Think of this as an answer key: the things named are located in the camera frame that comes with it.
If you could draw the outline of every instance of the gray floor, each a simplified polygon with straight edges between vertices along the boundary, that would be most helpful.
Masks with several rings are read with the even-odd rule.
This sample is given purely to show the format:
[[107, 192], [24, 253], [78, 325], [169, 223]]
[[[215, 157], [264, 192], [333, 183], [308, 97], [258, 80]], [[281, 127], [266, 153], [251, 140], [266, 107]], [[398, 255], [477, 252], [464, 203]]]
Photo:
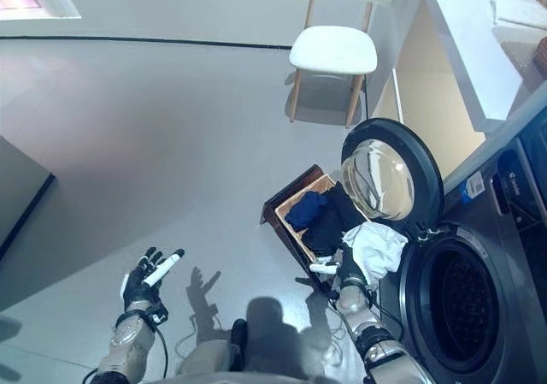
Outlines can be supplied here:
[[[258, 224], [264, 200], [310, 165], [336, 177], [347, 134], [343, 81], [326, 80], [327, 94], [325, 79], [304, 80], [303, 105], [318, 110], [299, 110], [306, 121], [291, 124], [286, 51], [1, 41], [0, 63], [1, 133], [58, 179], [0, 262], [0, 322], [20, 324], [0, 336], [0, 382], [78, 382], [96, 366], [121, 311], [121, 278], [151, 245], [186, 250], [162, 286], [170, 374], [191, 315], [203, 322], [186, 289], [198, 267], [205, 281], [221, 273], [206, 295], [219, 312], [205, 336], [248, 316], [259, 351], [286, 336], [304, 349], [296, 368], [361, 379], [339, 319], [320, 298], [306, 301], [311, 288], [294, 281], [303, 271], [273, 229]], [[204, 295], [193, 287], [190, 294]], [[270, 317], [268, 329], [261, 315], [279, 305], [282, 321]], [[318, 344], [325, 315], [330, 346]], [[159, 343], [149, 361], [146, 379], [154, 380]]]

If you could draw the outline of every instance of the white towel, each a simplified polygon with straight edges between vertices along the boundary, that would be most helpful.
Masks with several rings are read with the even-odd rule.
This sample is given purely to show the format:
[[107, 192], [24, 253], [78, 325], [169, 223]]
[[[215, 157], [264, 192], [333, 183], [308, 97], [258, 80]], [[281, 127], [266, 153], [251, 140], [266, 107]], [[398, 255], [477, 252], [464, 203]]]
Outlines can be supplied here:
[[547, 29], [547, 9], [535, 1], [491, 0], [491, 5], [494, 9], [494, 25], [498, 21], [506, 21]]
[[353, 249], [353, 260], [373, 287], [378, 286], [388, 271], [397, 271], [401, 252], [409, 241], [392, 228], [375, 222], [352, 228], [343, 240]]

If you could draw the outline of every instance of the chair seat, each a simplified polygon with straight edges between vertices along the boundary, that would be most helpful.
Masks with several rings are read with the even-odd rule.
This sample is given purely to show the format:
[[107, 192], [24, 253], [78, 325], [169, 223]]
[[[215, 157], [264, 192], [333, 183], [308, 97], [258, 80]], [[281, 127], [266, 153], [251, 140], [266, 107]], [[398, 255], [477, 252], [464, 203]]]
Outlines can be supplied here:
[[353, 27], [305, 29], [289, 60], [296, 68], [332, 74], [369, 74], [378, 63], [373, 40]]

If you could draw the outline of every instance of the robotic arm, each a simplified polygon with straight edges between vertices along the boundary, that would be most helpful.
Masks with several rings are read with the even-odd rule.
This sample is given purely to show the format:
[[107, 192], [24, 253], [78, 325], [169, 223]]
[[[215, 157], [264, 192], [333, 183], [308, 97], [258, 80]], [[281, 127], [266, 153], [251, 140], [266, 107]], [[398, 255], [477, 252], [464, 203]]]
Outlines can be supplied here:
[[180, 249], [160, 260], [162, 253], [152, 247], [126, 275], [120, 291], [125, 312], [118, 317], [109, 355], [99, 364], [91, 384], [136, 384], [143, 379], [157, 326], [168, 319], [159, 297], [162, 278], [184, 254]]
[[395, 340], [382, 321], [370, 310], [370, 295], [361, 269], [353, 260], [352, 249], [344, 248], [337, 310], [344, 320], [365, 364], [364, 383], [433, 384], [432, 377]]

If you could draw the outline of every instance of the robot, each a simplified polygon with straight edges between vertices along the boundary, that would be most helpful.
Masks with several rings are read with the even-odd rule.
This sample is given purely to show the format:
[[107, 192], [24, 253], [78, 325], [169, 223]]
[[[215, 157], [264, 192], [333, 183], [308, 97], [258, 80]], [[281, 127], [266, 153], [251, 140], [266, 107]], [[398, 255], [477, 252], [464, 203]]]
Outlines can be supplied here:
[[[162, 253], [152, 247], [139, 260], [137, 267], [126, 275], [121, 286], [125, 311], [116, 321], [109, 355], [84, 379], [84, 384], [92, 375], [91, 384], [137, 384], [143, 379], [146, 359], [156, 333], [165, 342], [157, 329], [168, 319], [168, 311], [159, 297], [162, 278], [184, 254], [183, 250], [177, 250], [161, 260]], [[364, 363], [366, 376], [363, 383], [434, 383], [428, 372], [371, 311], [372, 299], [366, 279], [352, 255], [352, 249], [343, 248], [343, 262], [337, 269], [340, 284], [336, 310]], [[229, 345], [215, 348], [202, 343], [185, 360], [186, 365], [181, 368], [184, 375], [158, 381], [158, 384], [312, 382], [242, 371], [245, 341], [246, 323], [237, 320]], [[212, 372], [191, 374], [193, 366], [205, 359], [212, 366]]]

